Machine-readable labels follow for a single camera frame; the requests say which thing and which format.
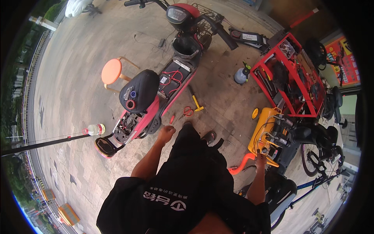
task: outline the red scissors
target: red scissors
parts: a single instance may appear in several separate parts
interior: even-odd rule
[[[183,110],[183,115],[178,119],[180,120],[181,118],[183,118],[184,116],[192,116],[193,115],[193,110],[191,109],[191,107],[189,106],[186,106]]]

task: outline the red sign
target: red sign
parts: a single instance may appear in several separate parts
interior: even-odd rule
[[[344,57],[342,59],[344,70],[343,70],[343,85],[353,84],[360,82],[360,73],[358,72],[355,57],[352,54],[352,50],[348,44],[345,36],[335,40],[334,42],[325,46],[327,51],[327,59],[330,61],[335,61],[336,56],[341,57],[340,45],[344,48]],[[334,69],[335,75],[338,78],[340,73],[340,68],[338,66],[331,65]]]

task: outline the red tool cart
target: red tool cart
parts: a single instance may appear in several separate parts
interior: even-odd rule
[[[279,61],[288,70],[287,93],[273,83],[273,66]],[[300,43],[291,33],[280,40],[251,69],[251,76],[264,91],[271,105],[276,107],[284,99],[285,106],[294,117],[317,117],[324,98],[324,85]]]

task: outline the orange coiled air hose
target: orange coiled air hose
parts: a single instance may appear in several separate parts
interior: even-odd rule
[[[236,168],[236,169],[229,168],[229,169],[228,169],[229,172],[230,172],[230,174],[232,174],[232,175],[236,175],[236,174],[238,174],[239,172],[241,172],[241,171],[243,170],[245,164],[247,164],[248,159],[252,159],[252,160],[254,160],[254,159],[255,159],[255,155],[252,154],[252,153],[248,153],[248,154],[246,154],[246,155],[244,156],[244,158],[243,158],[242,163],[240,164],[240,166],[239,166],[238,168]]]

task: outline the black pole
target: black pole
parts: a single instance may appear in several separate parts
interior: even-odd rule
[[[22,151],[30,150],[30,149],[41,148],[41,147],[44,147],[44,146],[54,145],[54,144],[58,144],[58,143],[62,143],[62,142],[69,142],[71,140],[76,140],[76,139],[80,139],[80,138],[84,138],[84,137],[90,137],[90,136],[91,135],[87,134],[87,135],[81,135],[81,136],[76,136],[76,137],[67,137],[67,138],[62,138],[62,139],[59,139],[59,140],[53,140],[53,141],[50,141],[50,142],[43,142],[43,143],[39,143],[39,144],[28,145],[28,146],[24,146],[24,147],[4,150],[4,151],[1,151],[1,157],[7,156],[9,154],[15,154],[15,153],[19,153],[19,152],[22,152]]]

